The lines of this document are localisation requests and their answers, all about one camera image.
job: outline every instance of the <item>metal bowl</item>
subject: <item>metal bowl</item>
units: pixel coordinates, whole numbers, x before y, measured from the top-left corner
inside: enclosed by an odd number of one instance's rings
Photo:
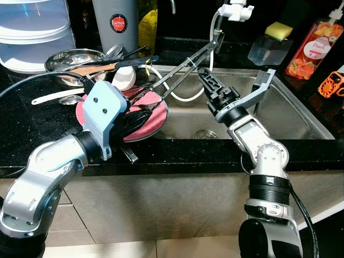
[[[45,62],[45,69],[47,71],[54,71],[57,68],[76,65],[78,63],[84,63],[91,60],[99,60],[105,56],[104,53],[92,50],[92,49],[70,49],[61,51],[52,55]],[[94,77],[95,80],[105,79],[106,72],[98,73]],[[69,76],[59,76],[60,82],[72,87],[81,87],[83,86],[82,82],[79,79],[72,78]]]

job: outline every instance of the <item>kitchen sink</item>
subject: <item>kitchen sink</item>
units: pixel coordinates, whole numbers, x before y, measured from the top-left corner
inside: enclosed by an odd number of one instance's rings
[[[155,66],[162,75],[172,66]],[[186,68],[175,74],[167,83],[172,85]],[[224,85],[234,87],[241,97],[251,93],[258,70],[214,69],[214,74]],[[200,91],[202,84],[197,72],[190,74],[174,91],[182,98],[189,98]],[[163,86],[158,93],[165,91]],[[159,139],[230,139],[227,128],[219,124],[207,108],[205,94],[191,102],[180,102],[171,95],[167,97],[169,113],[165,124],[155,135]],[[330,132],[275,76],[269,90],[258,105],[249,113],[255,114],[275,139],[334,139]]]

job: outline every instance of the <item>orange object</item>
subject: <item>orange object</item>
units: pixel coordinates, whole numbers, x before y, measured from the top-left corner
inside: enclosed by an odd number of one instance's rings
[[[342,32],[342,25],[329,20],[314,23],[284,72],[308,80]]]
[[[319,86],[318,92],[325,98],[330,98],[334,93],[344,97],[344,74],[333,71]]]

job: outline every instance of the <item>sponge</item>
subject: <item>sponge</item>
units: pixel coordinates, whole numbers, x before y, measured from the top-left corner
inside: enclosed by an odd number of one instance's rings
[[[282,41],[290,35],[291,31],[292,27],[286,26],[276,21],[272,23],[269,27],[267,27],[265,34],[274,39]]]

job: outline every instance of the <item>granite countertop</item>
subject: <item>granite countertop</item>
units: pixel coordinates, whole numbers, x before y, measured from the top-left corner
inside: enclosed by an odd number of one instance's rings
[[[189,52],[175,55],[161,51],[161,65],[177,65]],[[230,67],[252,68],[247,58]],[[313,85],[322,82],[329,74],[326,69],[317,71],[311,80],[304,82],[290,78],[278,71],[279,78],[329,129],[336,140],[281,140],[289,153],[287,171],[343,169],[344,139],[343,116],[338,114],[341,99],[328,101],[316,95]],[[23,75],[15,74],[0,66],[0,90],[18,81]],[[66,86],[54,80],[40,80],[23,86],[0,101],[2,107],[0,126],[0,174],[10,173],[25,166],[31,151],[44,142],[53,141],[81,130],[75,118],[75,107],[63,106],[57,102],[31,105],[31,100],[59,90]],[[241,172],[241,152],[232,140],[160,140],[146,139],[129,144],[139,157],[135,165],[129,164],[121,151],[116,151],[107,162],[94,161],[83,175],[127,175],[166,173],[219,173]]]

